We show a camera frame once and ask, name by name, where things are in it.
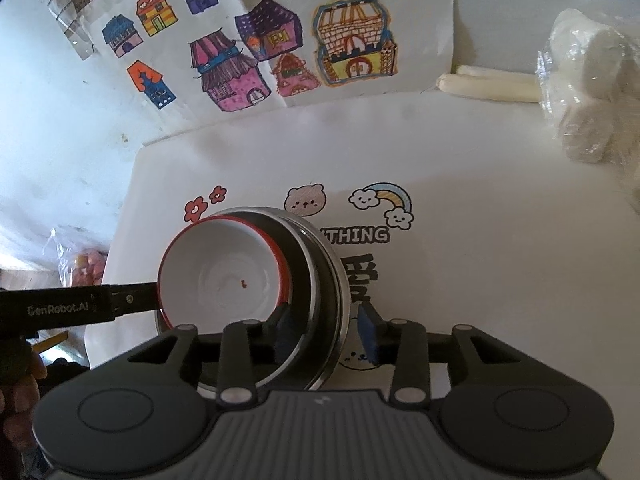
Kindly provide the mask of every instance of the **red flower drawing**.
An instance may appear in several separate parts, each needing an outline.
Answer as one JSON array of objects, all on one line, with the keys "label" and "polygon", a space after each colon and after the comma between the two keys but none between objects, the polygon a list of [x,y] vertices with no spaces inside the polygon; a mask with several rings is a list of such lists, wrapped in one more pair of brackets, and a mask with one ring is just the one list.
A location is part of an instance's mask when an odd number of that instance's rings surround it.
[{"label": "red flower drawing", "polygon": [[184,221],[185,222],[197,222],[200,220],[202,214],[207,210],[209,204],[204,201],[204,198],[199,196],[196,200],[187,202],[184,206]]},{"label": "red flower drawing", "polygon": [[216,186],[213,188],[213,191],[209,195],[209,200],[211,200],[212,204],[217,204],[218,202],[222,202],[225,199],[226,188],[222,186]]}]

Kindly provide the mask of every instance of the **plastic wrap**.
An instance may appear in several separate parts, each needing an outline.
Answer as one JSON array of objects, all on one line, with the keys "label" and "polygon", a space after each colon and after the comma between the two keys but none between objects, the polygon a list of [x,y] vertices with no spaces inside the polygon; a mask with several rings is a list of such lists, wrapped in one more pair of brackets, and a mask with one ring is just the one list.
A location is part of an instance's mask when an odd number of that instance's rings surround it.
[{"label": "plastic wrap", "polygon": [[55,248],[62,286],[100,285],[107,257],[87,243],[81,233],[51,230],[46,250]]},{"label": "plastic wrap", "polygon": [[542,107],[567,156],[623,167],[640,212],[640,34],[635,24],[560,13],[538,54]]}]

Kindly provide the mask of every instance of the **human hand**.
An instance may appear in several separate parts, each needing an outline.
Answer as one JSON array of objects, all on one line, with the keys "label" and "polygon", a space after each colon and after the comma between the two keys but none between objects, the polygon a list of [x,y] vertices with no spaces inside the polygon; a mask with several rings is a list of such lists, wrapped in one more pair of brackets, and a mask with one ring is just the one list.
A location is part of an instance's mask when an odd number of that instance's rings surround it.
[{"label": "human hand", "polygon": [[0,389],[0,414],[5,415],[2,432],[18,451],[36,446],[31,429],[31,415],[40,400],[36,380],[47,376],[47,368],[35,352],[31,355],[30,372],[30,375],[24,376],[13,386]]}]

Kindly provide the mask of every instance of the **pink house drawing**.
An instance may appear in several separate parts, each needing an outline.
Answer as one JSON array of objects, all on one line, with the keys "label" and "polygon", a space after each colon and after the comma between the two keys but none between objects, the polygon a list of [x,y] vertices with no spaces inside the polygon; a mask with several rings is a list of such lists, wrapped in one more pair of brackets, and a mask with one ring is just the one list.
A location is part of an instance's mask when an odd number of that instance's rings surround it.
[{"label": "pink house drawing", "polygon": [[320,82],[306,67],[306,61],[287,52],[282,54],[271,73],[278,81],[278,94],[291,97],[318,88]]},{"label": "pink house drawing", "polygon": [[191,46],[191,65],[201,74],[202,91],[224,112],[235,112],[264,101],[271,90],[258,62],[236,47],[222,29]]},{"label": "pink house drawing", "polygon": [[249,13],[236,16],[236,27],[258,61],[267,61],[302,46],[298,15],[273,0],[262,0]]}]

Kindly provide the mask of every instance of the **gray ribbed cover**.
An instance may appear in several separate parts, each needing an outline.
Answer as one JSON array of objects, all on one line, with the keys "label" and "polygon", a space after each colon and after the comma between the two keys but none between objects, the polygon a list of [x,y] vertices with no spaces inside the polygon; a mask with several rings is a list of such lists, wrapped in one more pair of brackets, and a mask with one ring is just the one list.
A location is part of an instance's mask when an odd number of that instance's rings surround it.
[{"label": "gray ribbed cover", "polygon": [[[78,478],[57,471],[52,480]],[[220,417],[188,458],[154,480],[504,480],[461,457],[427,416],[376,392],[272,392],[258,408]],[[585,471],[566,480],[602,480]]]}]

